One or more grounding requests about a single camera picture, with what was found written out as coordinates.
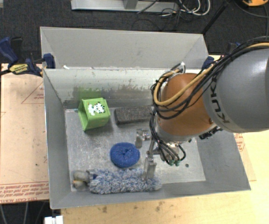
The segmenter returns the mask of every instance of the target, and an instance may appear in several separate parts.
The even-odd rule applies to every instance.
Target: bin floor
[[[109,122],[101,127],[83,131],[77,109],[65,110],[65,125],[67,135],[67,148],[69,159],[69,171],[72,182],[72,172],[75,170],[109,169],[117,170],[110,159],[111,147],[119,142],[129,142],[135,144],[136,129],[143,128],[149,130],[149,122],[116,125],[114,119],[115,108],[110,108],[111,118]],[[150,141],[144,141],[139,148],[141,157],[133,167],[144,168],[146,151]],[[182,144],[186,152],[186,158],[179,167],[170,166],[163,162],[159,155],[154,159],[157,163],[155,175],[160,177],[162,183],[195,182],[205,181],[202,163],[200,160],[197,140]]]

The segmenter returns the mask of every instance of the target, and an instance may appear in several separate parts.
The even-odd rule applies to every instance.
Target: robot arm
[[[198,74],[184,73],[178,65],[151,90],[153,139],[145,160],[147,178],[155,170],[153,154],[178,166],[180,151],[185,157],[181,143],[193,137],[205,138],[221,129],[232,133],[269,129],[269,37],[239,45]]]

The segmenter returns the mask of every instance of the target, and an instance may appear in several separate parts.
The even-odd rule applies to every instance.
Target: metal stand base
[[[139,12],[151,3],[150,1],[138,1],[135,8],[126,9],[123,0],[71,0],[71,9]],[[156,2],[146,12],[160,13],[164,10],[164,12],[170,13],[171,9],[177,10],[178,6],[174,2]]]

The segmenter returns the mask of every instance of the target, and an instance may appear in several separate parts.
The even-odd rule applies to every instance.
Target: blue sponge ball
[[[140,151],[131,143],[117,143],[111,148],[110,157],[119,168],[128,168],[138,162]]]

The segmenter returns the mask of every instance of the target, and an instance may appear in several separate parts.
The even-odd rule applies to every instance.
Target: yellow cable
[[[269,46],[269,42],[261,42],[261,43],[258,43],[258,44],[254,44],[254,45],[248,46],[247,48],[259,47],[259,46]],[[213,66],[210,66],[209,68],[207,68],[206,70],[204,70],[201,74],[199,74],[197,77],[195,77],[194,79],[192,79],[191,82],[189,82],[184,88],[182,88],[179,92],[177,92],[173,97],[171,97],[171,98],[169,98],[169,99],[167,99],[165,101],[159,101],[157,99],[157,92],[158,92],[158,89],[160,88],[160,84],[165,79],[165,77],[170,77],[171,75],[173,75],[175,73],[178,73],[179,72],[179,69],[177,69],[175,71],[171,71],[171,72],[165,74],[165,77],[162,77],[162,78],[159,79],[159,81],[156,84],[156,87],[154,89],[154,94],[153,94],[154,102],[157,105],[162,105],[162,106],[171,104],[176,99],[178,99],[180,96],[182,96],[184,94],[184,92],[186,92],[187,89],[189,89],[193,84],[195,84],[200,78],[202,78],[204,75],[206,75],[212,69],[212,67]]]
[[[160,78],[158,83],[156,84],[155,89],[154,89],[154,94],[153,94],[154,102],[157,105],[169,105],[170,103],[172,103],[173,101],[178,99],[180,96],[182,96],[183,93],[186,92],[186,90],[189,89],[193,84],[195,84],[199,79],[201,79],[204,75],[206,75],[212,69],[212,67],[213,66],[210,66],[209,68],[204,70],[201,74],[199,74],[194,79],[192,79],[191,82],[189,82],[184,88],[182,88],[179,92],[177,92],[173,97],[171,97],[165,101],[159,101],[157,99],[157,92],[158,92],[159,86],[160,86],[161,82],[165,79],[164,77]],[[165,77],[170,76],[172,74],[174,74],[174,72],[169,72],[169,73],[165,74]]]
[[[268,46],[268,47],[269,47],[269,42],[261,42],[261,43],[257,43],[257,44],[248,46],[247,48],[260,47],[260,46]]]

